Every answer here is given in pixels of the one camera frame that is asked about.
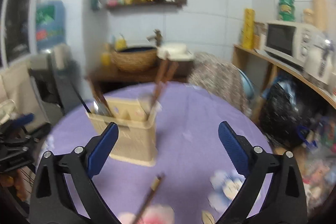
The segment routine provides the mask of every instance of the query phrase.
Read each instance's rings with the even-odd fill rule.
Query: window frame
[[[6,44],[5,44],[5,21],[6,21],[6,11],[8,0],[2,1],[1,14],[0,14],[0,50],[1,50],[1,69],[6,69],[16,63],[20,63],[23,60],[30,58],[32,55],[37,54],[37,44],[36,44],[36,6],[39,0],[29,0],[29,11],[28,11],[28,45],[29,53],[19,58],[8,62],[6,54]]]

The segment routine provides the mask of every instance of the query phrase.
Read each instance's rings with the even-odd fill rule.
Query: beige utensil holder
[[[156,150],[156,110],[148,119],[137,100],[106,97],[114,117],[87,113],[98,134],[102,134],[110,122],[119,128],[119,138],[110,157],[137,165],[154,166]]]

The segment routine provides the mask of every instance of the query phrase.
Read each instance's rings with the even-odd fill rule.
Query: blue gripper pad
[[[218,127],[218,136],[237,172],[248,177],[249,157],[237,140],[237,134],[227,122],[221,122]]]
[[[118,126],[115,123],[108,125],[102,135],[101,140],[87,159],[87,175],[90,179],[100,173],[107,157],[116,144],[119,136]]]
[[[12,126],[14,128],[23,127],[26,124],[31,123],[34,120],[34,114],[29,113],[27,115],[22,115],[19,118],[13,120]]]

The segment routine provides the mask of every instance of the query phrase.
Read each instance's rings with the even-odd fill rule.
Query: purple tablecloth
[[[137,98],[152,92],[153,84],[130,86],[109,95]],[[218,138],[218,125],[227,121],[252,146],[259,145],[272,152],[258,128],[240,111],[219,97],[199,87],[169,83],[160,100],[162,111],[157,114],[157,163],[144,167],[108,158],[99,175],[93,177],[101,196],[115,215],[136,213],[155,175],[166,175],[152,204],[169,205],[175,212],[175,223],[202,223],[202,210],[215,218],[221,216],[209,206],[208,195],[213,192],[210,177],[216,170],[231,172],[231,160]],[[70,153],[76,146],[85,146],[95,136],[95,130],[80,106],[64,117],[47,140],[47,149],[55,155]],[[70,175],[69,191],[79,213],[87,216]],[[261,198],[250,215],[256,214],[270,183],[266,177]]]

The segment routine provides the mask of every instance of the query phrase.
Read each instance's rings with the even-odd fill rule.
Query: microwave oven
[[[310,24],[274,20],[266,22],[266,28],[264,50],[301,67],[310,47],[325,40],[325,35]]]

